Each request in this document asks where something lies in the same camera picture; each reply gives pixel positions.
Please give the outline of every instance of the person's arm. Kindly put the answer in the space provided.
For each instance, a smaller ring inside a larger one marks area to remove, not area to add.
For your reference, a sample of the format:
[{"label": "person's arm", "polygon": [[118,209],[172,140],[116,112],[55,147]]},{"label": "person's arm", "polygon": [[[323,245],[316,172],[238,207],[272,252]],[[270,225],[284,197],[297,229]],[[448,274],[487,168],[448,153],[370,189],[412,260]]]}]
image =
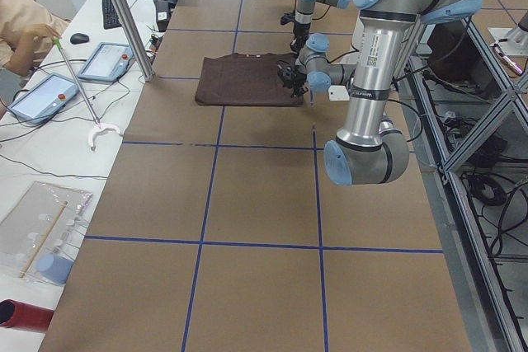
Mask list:
[{"label": "person's arm", "polygon": [[60,33],[46,24],[26,26],[22,31],[20,40],[18,40],[15,52],[3,67],[19,76],[27,76],[33,66],[34,39],[36,37],[60,38]]}]

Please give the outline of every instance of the human hand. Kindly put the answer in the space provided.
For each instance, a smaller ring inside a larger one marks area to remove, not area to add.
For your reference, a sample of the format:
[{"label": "human hand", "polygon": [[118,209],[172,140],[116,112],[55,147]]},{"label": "human hand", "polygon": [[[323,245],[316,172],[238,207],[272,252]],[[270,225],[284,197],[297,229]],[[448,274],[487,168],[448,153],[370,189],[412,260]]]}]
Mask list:
[{"label": "human hand", "polygon": [[54,37],[60,38],[60,33],[49,25],[46,24],[34,24],[24,27],[22,34],[31,35],[33,37]]}]

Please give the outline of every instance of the red cup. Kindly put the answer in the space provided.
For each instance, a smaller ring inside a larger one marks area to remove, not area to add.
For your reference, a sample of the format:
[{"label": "red cup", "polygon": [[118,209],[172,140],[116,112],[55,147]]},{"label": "red cup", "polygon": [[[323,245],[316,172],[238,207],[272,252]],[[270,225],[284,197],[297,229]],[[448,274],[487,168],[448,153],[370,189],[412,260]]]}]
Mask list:
[{"label": "red cup", "polygon": [[54,311],[15,300],[0,303],[0,327],[46,333]]}]

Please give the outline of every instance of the blue cup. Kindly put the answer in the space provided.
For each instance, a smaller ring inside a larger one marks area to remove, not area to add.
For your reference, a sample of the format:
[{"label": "blue cup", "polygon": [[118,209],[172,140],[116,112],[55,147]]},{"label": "blue cup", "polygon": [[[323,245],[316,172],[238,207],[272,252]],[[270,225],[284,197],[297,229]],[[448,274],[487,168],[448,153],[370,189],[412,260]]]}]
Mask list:
[{"label": "blue cup", "polygon": [[55,284],[65,284],[72,270],[73,261],[52,253],[42,256],[36,263],[36,269],[45,278]]}]

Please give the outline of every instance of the brown rectangular cloth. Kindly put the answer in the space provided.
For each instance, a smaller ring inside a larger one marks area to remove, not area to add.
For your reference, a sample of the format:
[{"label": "brown rectangular cloth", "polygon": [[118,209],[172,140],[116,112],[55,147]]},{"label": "brown rectangular cloth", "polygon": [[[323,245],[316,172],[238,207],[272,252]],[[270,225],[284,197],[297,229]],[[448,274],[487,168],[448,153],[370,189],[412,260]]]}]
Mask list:
[{"label": "brown rectangular cloth", "polygon": [[215,106],[301,106],[277,75],[277,62],[294,62],[293,54],[229,54],[204,58],[195,101]]}]

